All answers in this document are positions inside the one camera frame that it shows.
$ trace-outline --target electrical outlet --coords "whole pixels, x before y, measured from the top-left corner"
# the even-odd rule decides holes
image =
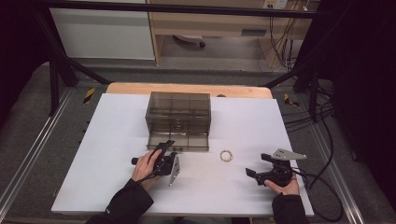
[[[276,0],[265,0],[262,8],[275,8]]]
[[[274,4],[274,8],[275,9],[285,9],[287,3],[288,3],[288,0],[276,0],[276,3]]]

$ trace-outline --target metal ring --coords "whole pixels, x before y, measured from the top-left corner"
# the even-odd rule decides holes
[[[225,153],[225,152],[227,152],[227,153],[230,155],[230,157],[227,158],[227,159],[224,159],[224,158],[222,157],[222,154]],[[233,159],[233,153],[231,153],[230,150],[222,150],[222,151],[220,152],[220,158],[221,158],[222,161],[231,161],[231,160]]]

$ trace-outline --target black curtain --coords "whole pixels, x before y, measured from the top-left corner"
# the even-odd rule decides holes
[[[332,0],[321,0],[339,10]],[[396,4],[384,0],[356,0],[326,41],[320,78],[334,83],[333,104],[353,150],[366,162],[379,187],[396,209],[393,174],[396,171]],[[316,21],[299,54],[300,62],[331,29]]]
[[[43,15],[62,46],[47,8],[43,8]],[[32,73],[51,59],[51,53],[46,38],[23,1],[0,1],[0,31],[1,126]]]

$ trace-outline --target metal bracket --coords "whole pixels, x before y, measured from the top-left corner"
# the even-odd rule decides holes
[[[176,154],[173,167],[172,167],[172,173],[171,173],[171,180],[169,182],[169,187],[172,186],[173,182],[175,181],[176,177],[180,173],[180,163],[178,162],[178,155]]]
[[[280,148],[276,152],[274,152],[271,158],[279,161],[291,161],[291,160],[305,160],[306,156]]]

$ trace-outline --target white cabinet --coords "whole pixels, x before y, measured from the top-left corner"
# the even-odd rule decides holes
[[[154,60],[147,12],[62,8],[50,11],[70,57]]]

